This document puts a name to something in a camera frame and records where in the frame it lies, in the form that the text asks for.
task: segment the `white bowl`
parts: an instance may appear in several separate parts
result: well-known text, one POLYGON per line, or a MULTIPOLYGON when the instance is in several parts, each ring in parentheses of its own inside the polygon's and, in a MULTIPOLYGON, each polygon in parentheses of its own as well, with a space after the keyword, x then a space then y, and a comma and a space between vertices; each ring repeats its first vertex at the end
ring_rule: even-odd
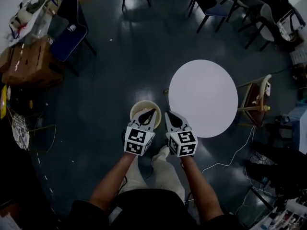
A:
POLYGON ((130 111, 130 121, 133 119, 134 115, 136 115, 138 112, 145 110, 145 109, 152 109, 154 108, 157 110, 157 118, 155 120, 154 128, 156 129, 160 122, 161 122, 161 110, 158 107, 158 105, 152 101, 139 101, 137 102, 130 111))

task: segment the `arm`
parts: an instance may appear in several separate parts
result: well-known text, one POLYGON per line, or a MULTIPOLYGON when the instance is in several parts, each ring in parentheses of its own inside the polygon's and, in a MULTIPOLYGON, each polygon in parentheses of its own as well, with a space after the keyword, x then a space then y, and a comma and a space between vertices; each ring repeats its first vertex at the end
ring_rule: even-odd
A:
POLYGON ((223 215, 213 188, 206 181, 193 158, 185 156, 181 157, 181 161, 200 217, 205 221, 209 221, 223 215))
POLYGON ((117 164, 104 177, 104 179, 95 188, 90 203, 108 212, 113 198, 116 196, 118 189, 129 169, 135 155, 124 153, 117 164))

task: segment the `dark floor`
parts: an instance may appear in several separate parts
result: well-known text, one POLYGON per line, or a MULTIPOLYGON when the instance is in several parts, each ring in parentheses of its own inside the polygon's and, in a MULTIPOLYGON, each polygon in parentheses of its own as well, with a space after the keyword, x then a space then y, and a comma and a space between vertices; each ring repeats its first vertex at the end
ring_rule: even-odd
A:
MULTIPOLYGON (((248 50, 244 49, 255 29, 237 32, 244 16, 242 9, 218 33, 214 30, 219 19, 209 18, 196 34, 204 18, 197 4, 188 18, 190 0, 151 2, 149 8, 146 0, 126 0, 124 12, 122 0, 89 0, 82 4, 90 28, 87 38, 97 56, 85 45, 78 47, 70 62, 80 77, 67 71, 63 84, 45 92, 36 104, 44 111, 45 122, 57 125, 57 134, 50 152, 38 155, 40 164, 36 154, 32 154, 32 159, 52 208, 61 215, 69 213, 75 199, 88 200, 99 180, 123 154, 121 132, 137 101, 151 100, 162 112, 167 110, 163 90, 183 64, 195 59, 211 60, 227 70, 236 85, 290 64, 288 55, 275 50, 274 45, 260 52, 264 44, 261 37, 248 50)), ((231 2, 225 5, 230 9, 231 2)), ((51 35, 60 31, 58 23, 55 18, 51 35)), ((288 70, 273 75, 271 85, 267 121, 288 113, 296 102, 295 85, 288 70)), ((164 127, 163 120, 155 131, 151 149, 139 159, 144 178, 151 172, 150 157, 165 144, 164 127)), ((199 168, 216 162, 228 164, 249 133, 250 127, 232 124, 217 137, 200 138, 194 157, 199 168)), ((255 139, 264 140, 265 136, 265 131, 256 129, 255 139)), ((233 213, 251 186, 244 174, 244 161, 250 153, 247 146, 237 153, 231 166, 218 165, 204 172, 221 205, 233 213)), ((180 160, 171 156, 168 161, 175 166, 188 194, 180 160)), ((246 205, 255 202, 251 193, 246 205)), ((250 226, 264 209, 262 203, 244 207, 238 213, 240 222, 250 226)))

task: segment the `round white table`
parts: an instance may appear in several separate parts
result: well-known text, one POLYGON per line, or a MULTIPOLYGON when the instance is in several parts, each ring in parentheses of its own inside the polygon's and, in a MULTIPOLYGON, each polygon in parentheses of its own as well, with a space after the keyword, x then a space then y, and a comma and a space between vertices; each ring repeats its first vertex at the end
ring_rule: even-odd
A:
POLYGON ((184 116, 198 137, 223 133, 238 107, 236 86, 222 67, 208 60, 193 60, 174 74, 168 92, 172 111, 184 116))

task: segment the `black shirt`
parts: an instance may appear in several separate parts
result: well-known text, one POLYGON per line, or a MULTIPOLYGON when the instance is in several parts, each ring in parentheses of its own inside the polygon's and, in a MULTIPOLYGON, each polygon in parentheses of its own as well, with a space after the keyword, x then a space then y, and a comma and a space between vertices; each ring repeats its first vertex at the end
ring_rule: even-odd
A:
MULTIPOLYGON (((124 192, 115 197, 110 212, 120 213, 112 222, 111 228, 188 228, 195 229, 196 224, 187 212, 179 196, 162 189, 138 189, 124 192)), ((108 214, 102 209, 84 201, 73 202, 66 222, 67 229, 104 229, 109 227, 108 214)), ((235 216, 223 215, 204 224, 206 229, 240 229, 235 216)))

